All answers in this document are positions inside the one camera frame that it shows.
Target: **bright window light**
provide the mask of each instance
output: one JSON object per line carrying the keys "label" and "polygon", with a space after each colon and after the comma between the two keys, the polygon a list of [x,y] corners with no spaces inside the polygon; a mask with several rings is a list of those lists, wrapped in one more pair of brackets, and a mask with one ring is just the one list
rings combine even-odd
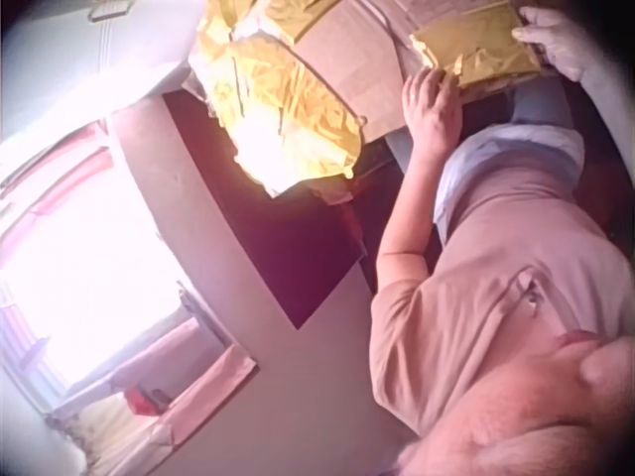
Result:
{"label": "bright window light", "polygon": [[32,213],[3,274],[46,358],[71,385],[179,304],[176,259],[117,169],[74,184]]}

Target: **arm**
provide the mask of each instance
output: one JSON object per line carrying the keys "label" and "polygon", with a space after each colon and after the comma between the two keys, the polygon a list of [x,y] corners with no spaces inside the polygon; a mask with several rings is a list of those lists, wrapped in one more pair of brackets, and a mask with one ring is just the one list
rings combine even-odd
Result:
{"label": "arm", "polygon": [[635,111],[625,71],[608,58],[598,58],[580,83],[602,116],[635,184]]}
{"label": "arm", "polygon": [[522,8],[521,13],[529,26],[514,30],[514,37],[541,45],[559,72],[582,85],[602,116],[635,183],[635,114],[626,71],[608,58],[593,38],[565,14],[533,7]]}
{"label": "arm", "polygon": [[462,126],[458,88],[454,78],[444,78],[442,71],[423,68],[409,77],[402,100],[414,148],[379,246],[379,290],[428,277],[423,253],[433,228],[437,188]]}

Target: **cardboard box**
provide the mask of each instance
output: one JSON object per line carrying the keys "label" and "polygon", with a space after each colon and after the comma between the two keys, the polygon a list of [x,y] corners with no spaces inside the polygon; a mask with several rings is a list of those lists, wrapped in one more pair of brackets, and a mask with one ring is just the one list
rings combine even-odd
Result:
{"label": "cardboard box", "polygon": [[341,0],[292,51],[364,118],[368,143],[405,125],[402,85],[422,64],[410,35],[440,18],[498,1]]}

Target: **yellow plastic wrap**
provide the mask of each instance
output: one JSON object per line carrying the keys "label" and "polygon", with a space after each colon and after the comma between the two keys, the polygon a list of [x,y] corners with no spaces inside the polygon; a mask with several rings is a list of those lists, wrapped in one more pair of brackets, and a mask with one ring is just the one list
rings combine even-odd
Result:
{"label": "yellow plastic wrap", "polygon": [[293,45],[339,0],[271,0],[265,15],[280,29],[281,38]]}
{"label": "yellow plastic wrap", "polygon": [[273,37],[230,42],[232,28],[212,4],[190,62],[236,162],[272,195],[305,179],[352,177],[362,143],[352,112]]}
{"label": "yellow plastic wrap", "polygon": [[424,64],[451,72],[461,87],[467,87],[540,71],[534,51],[511,35],[520,26],[516,11],[505,1],[430,24],[412,41]]}

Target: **red object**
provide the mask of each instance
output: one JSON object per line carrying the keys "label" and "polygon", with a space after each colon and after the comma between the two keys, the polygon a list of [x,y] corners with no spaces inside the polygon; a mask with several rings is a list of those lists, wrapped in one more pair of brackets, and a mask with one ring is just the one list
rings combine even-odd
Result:
{"label": "red object", "polygon": [[126,389],[123,395],[128,402],[130,411],[135,415],[144,417],[158,417],[162,414],[161,410],[148,399],[137,387]]}

